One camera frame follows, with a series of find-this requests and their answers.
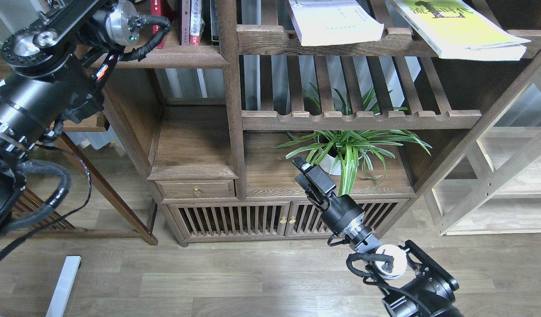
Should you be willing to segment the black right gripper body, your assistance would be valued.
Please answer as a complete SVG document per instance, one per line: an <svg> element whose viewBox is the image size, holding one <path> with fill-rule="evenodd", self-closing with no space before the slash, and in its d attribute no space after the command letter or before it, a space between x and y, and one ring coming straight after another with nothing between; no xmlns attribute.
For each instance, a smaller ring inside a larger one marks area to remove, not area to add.
<svg viewBox="0 0 541 317"><path fill-rule="evenodd" d="M334 193L335 183L320 166L297 166L296 182L307 198L321 211L321 221L334 237L365 238L363 209L349 197Z"/></svg>

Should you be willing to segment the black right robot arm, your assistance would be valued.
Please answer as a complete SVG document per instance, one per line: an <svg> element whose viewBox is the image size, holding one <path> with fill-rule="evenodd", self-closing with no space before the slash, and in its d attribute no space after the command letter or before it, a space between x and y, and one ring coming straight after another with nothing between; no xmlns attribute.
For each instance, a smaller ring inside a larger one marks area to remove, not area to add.
<svg viewBox="0 0 541 317"><path fill-rule="evenodd" d="M403 246L381 243L365 225L363 209L349 196L337 196L335 184L323 169L302 157L293 160L300 171L296 182L321 211L321 221L332 231L328 245L340 237L353 253L347 256L350 272L366 285L379 288L391 317L460 317L454 292L459 283L413 241Z"/></svg>

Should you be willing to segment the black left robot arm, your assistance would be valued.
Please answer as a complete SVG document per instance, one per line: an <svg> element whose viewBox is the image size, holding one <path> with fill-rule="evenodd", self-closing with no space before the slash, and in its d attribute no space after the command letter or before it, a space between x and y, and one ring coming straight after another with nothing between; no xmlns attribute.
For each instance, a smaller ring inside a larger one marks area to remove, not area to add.
<svg viewBox="0 0 541 317"><path fill-rule="evenodd" d="M143 60L170 31L172 20L140 14L132 0L51 0L49 12L11 35L1 56L11 74L0 82L0 236L49 217L67 196L67 169L30 159L54 142L64 122L79 124L103 110L103 87L118 62ZM59 179L53 194L28 215L11 208L28 174Z"/></svg>

